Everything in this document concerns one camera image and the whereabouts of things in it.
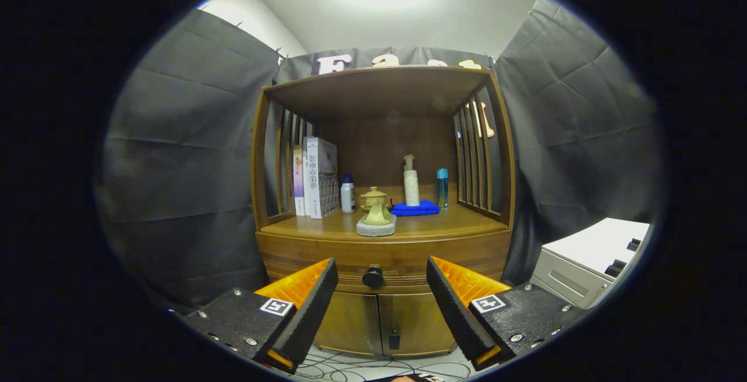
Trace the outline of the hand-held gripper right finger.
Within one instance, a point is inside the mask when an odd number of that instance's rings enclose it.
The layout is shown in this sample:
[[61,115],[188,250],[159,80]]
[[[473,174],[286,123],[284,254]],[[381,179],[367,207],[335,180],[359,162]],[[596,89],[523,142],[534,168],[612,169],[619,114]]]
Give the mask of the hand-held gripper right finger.
[[557,295],[511,287],[431,255],[426,278],[441,315],[475,370],[527,355],[587,316]]

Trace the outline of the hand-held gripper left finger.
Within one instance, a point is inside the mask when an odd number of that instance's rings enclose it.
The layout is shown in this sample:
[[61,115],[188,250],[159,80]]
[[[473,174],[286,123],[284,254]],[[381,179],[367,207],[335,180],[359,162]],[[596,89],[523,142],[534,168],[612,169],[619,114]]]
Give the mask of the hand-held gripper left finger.
[[333,257],[251,290],[233,286],[187,314],[170,310],[187,331],[230,356],[296,374],[338,285]]

